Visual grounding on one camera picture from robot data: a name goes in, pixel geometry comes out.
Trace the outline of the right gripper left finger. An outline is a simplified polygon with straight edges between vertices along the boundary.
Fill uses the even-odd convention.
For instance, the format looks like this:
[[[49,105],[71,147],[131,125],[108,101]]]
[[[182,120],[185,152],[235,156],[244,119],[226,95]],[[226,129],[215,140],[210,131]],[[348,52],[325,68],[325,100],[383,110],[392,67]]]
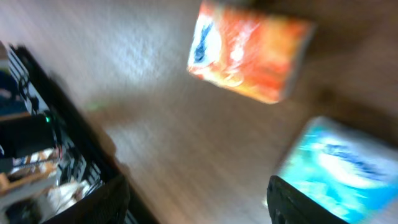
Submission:
[[[129,184],[119,175],[44,224],[123,224],[129,200]]]

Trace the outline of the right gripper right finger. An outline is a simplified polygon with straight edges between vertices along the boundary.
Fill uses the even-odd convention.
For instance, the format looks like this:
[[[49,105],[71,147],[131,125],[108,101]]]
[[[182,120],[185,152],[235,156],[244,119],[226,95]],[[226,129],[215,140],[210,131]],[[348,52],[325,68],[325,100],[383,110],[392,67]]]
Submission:
[[[269,179],[266,200],[272,224],[348,224],[277,175]]]

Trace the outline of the teal tissue pack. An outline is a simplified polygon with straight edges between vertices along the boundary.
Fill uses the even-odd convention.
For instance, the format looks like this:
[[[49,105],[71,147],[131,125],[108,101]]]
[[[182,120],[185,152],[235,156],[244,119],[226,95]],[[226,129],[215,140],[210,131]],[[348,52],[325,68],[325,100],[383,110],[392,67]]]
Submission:
[[[326,117],[311,119],[278,176],[348,223],[397,198],[397,148]]]

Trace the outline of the orange tissue pack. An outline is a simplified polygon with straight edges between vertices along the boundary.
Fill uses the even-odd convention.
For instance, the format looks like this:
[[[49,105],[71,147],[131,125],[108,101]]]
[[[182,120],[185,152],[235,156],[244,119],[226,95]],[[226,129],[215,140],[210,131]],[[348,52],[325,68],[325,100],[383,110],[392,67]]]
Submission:
[[[315,24],[203,1],[187,70],[194,77],[267,104],[291,91]]]

